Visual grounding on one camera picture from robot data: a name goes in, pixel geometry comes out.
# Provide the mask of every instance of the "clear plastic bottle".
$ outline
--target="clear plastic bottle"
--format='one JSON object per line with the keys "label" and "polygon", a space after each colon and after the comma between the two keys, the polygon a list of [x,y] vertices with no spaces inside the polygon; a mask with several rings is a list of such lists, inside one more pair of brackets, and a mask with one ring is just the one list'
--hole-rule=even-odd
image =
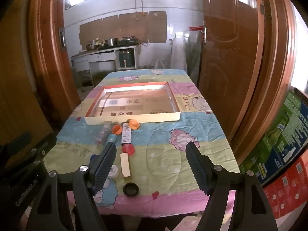
{"label": "clear plastic bottle", "polygon": [[99,132],[99,134],[95,137],[95,141],[97,145],[103,145],[111,133],[111,128],[112,128],[112,122],[107,121],[105,122],[102,130]]}

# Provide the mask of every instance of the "colorful tablecloth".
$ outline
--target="colorful tablecloth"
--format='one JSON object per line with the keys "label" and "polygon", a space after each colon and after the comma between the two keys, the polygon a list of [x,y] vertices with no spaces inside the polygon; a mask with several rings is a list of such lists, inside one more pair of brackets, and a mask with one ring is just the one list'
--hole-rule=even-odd
{"label": "colorful tablecloth", "polygon": [[[198,185],[185,156],[185,146],[194,142],[202,154],[228,171],[239,172],[232,150],[210,107],[183,70],[143,69],[110,73],[75,109],[57,136],[57,145],[44,158],[48,171],[60,174],[88,164],[100,154],[95,137],[102,125],[87,125],[84,115],[101,86],[136,82],[170,83],[181,110],[176,122],[142,123],[131,132],[135,154],[130,156],[132,182],[139,186],[137,197],[128,198],[121,176],[107,179],[94,197],[101,214],[161,217],[203,211],[208,196]],[[116,141],[114,164],[121,169],[121,137]],[[226,214],[232,213],[234,193],[229,193]],[[74,201],[73,193],[68,194]]]}

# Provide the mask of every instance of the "blue stripe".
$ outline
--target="blue stripe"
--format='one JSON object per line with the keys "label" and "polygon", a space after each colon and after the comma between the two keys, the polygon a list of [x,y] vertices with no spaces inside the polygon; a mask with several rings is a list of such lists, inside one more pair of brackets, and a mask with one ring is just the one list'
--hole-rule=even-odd
{"label": "blue stripe", "polygon": [[[155,69],[155,70],[163,71],[164,73],[161,75],[185,75],[187,76],[186,72],[180,69]],[[122,76],[141,76],[141,75],[155,76],[156,74],[152,73],[152,69],[126,70],[126,71],[110,73],[104,79],[119,78]]]}
{"label": "blue stripe", "polygon": [[[58,141],[96,145],[95,136],[98,136],[102,125],[87,125],[84,118],[76,121],[69,118],[59,132]],[[141,123],[139,129],[132,130],[132,144],[135,146],[159,145],[169,142],[171,130],[184,131],[198,141],[213,141],[225,138],[214,114],[203,112],[182,112],[176,122]],[[116,145],[121,144],[121,136],[117,137]]]}

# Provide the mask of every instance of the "printed cardboard box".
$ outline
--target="printed cardboard box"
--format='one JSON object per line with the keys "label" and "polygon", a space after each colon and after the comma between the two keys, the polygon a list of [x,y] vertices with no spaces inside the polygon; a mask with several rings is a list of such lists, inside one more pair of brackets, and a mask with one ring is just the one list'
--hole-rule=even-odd
{"label": "printed cardboard box", "polygon": [[308,200],[308,151],[272,184],[264,188],[276,219]]}
{"label": "printed cardboard box", "polygon": [[287,94],[267,136],[284,165],[308,141],[308,107],[293,91]]}
{"label": "printed cardboard box", "polygon": [[89,125],[178,121],[181,112],[168,82],[121,84],[101,88],[85,115]]}
{"label": "printed cardboard box", "polygon": [[244,162],[239,166],[241,173],[252,170],[261,184],[266,183],[283,167],[278,154],[267,135],[258,142]]}

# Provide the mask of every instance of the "black bottle cap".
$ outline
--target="black bottle cap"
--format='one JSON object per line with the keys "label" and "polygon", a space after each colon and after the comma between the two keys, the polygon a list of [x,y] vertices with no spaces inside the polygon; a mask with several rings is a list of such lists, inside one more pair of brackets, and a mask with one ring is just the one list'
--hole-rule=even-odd
{"label": "black bottle cap", "polygon": [[123,187],[123,192],[125,195],[133,197],[139,194],[139,187],[135,183],[129,182]]}

